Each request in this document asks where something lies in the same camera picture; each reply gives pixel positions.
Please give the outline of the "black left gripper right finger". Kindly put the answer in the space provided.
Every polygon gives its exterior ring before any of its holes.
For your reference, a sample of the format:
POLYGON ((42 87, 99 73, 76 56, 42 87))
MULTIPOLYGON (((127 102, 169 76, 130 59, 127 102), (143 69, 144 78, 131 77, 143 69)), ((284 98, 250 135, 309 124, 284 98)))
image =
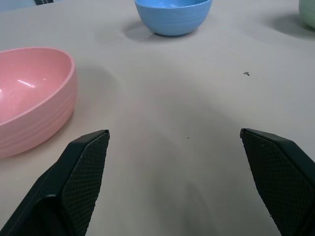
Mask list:
POLYGON ((254 129, 240 132, 256 189, 283 236, 315 234, 315 163, 295 142, 254 129))

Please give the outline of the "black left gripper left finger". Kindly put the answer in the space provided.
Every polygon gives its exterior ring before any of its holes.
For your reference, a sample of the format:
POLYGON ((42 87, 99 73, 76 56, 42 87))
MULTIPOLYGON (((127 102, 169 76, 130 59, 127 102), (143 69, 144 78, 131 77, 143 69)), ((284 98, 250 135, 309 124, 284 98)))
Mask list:
POLYGON ((99 196, 109 130, 70 142, 23 198, 2 236, 84 236, 99 196))

